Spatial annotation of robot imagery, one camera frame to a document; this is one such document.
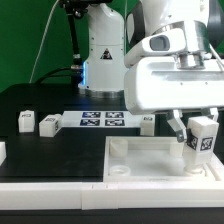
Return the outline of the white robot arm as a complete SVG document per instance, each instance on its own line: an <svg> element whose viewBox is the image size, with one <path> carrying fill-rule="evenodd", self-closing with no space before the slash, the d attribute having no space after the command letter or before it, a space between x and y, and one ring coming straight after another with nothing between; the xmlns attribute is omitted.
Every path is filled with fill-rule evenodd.
<svg viewBox="0 0 224 224"><path fill-rule="evenodd" d="M130 50L104 4L89 8L90 53L83 87L122 91L133 114L224 107L224 64L209 41L211 0L139 0L126 18Z"/></svg>

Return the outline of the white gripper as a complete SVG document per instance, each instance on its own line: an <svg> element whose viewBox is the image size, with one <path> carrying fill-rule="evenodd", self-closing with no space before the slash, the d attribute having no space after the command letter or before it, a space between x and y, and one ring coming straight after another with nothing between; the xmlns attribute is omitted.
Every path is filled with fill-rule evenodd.
<svg viewBox="0 0 224 224"><path fill-rule="evenodd" d="M172 57L143 58L126 73L124 96L132 114L170 110L167 122L177 141L185 142L187 131L181 110L210 108L209 117L218 120L217 108L224 107L224 69L215 60L206 60L202 70L182 70L176 68Z"/></svg>

